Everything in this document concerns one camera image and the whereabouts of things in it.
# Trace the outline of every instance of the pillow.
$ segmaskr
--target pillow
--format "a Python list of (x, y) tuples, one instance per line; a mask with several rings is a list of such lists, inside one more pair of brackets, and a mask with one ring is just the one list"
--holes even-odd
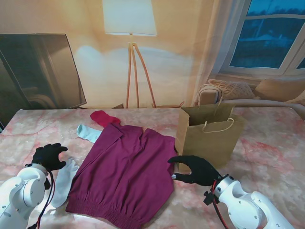
[(209, 84), (222, 90), (223, 100), (253, 99), (255, 97), (251, 88), (246, 82), (227, 82), (223, 80), (209, 79)]
[(305, 106), (305, 91), (303, 91), (298, 97), (292, 100), (288, 100), (285, 103), (288, 104), (302, 104)]
[(255, 96), (265, 100), (285, 102), (295, 99), (305, 90), (303, 79), (265, 79), (254, 89)]

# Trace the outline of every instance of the white lamp shade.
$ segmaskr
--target white lamp shade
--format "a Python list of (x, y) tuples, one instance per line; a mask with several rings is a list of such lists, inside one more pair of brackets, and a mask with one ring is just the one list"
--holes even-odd
[(151, 0), (102, 0), (106, 34), (156, 36)]

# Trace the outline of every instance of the black glove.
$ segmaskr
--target black glove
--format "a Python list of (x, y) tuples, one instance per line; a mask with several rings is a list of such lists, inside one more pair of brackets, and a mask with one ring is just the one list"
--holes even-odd
[(51, 171), (61, 169), (66, 165), (66, 162), (59, 161), (58, 155), (67, 150), (68, 148), (61, 146), (60, 143), (39, 147), (36, 149), (32, 163), (41, 164), (43, 167)]
[(211, 186), (215, 180), (219, 180), (221, 175), (205, 159), (198, 156), (174, 156), (168, 160), (168, 163), (179, 162), (186, 164), (192, 171), (191, 174), (175, 173), (176, 180), (185, 183), (196, 183), (202, 186)]

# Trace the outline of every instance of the brown paper bag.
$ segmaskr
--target brown paper bag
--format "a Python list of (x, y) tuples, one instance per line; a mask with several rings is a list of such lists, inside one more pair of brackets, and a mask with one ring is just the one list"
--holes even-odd
[[(215, 168), (226, 165), (245, 124), (242, 117), (231, 114), (233, 108), (233, 104), (182, 107), (175, 141), (178, 154), (202, 157)], [(180, 164), (179, 171), (190, 169)]]

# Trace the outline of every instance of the pink marble surface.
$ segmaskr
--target pink marble surface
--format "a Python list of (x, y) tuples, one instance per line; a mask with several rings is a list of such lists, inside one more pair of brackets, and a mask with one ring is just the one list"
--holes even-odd
[[(35, 148), (60, 142), (68, 147), (62, 160), (75, 158), (81, 164), (92, 143), (77, 137), (76, 128), (85, 124), (102, 129), (90, 119), (95, 110), (20, 110), (0, 134), (0, 184), (15, 176), (31, 162)], [(163, 135), (175, 136), (178, 109), (105, 109), (122, 125), (152, 128)], [(290, 108), (235, 108), (247, 120), (231, 161), (219, 171), (241, 181), (245, 191), (265, 194), (296, 228), (305, 228), (305, 124)], [(175, 181), (175, 192), (145, 225), (149, 229), (218, 229), (222, 225), (212, 206), (203, 203), (207, 187)], [(33, 211), (32, 225), (41, 211)], [(44, 229), (112, 229), (103, 219), (65, 212), (49, 206), (42, 217)], [(229, 228), (233, 228), (226, 206), (219, 209)]]

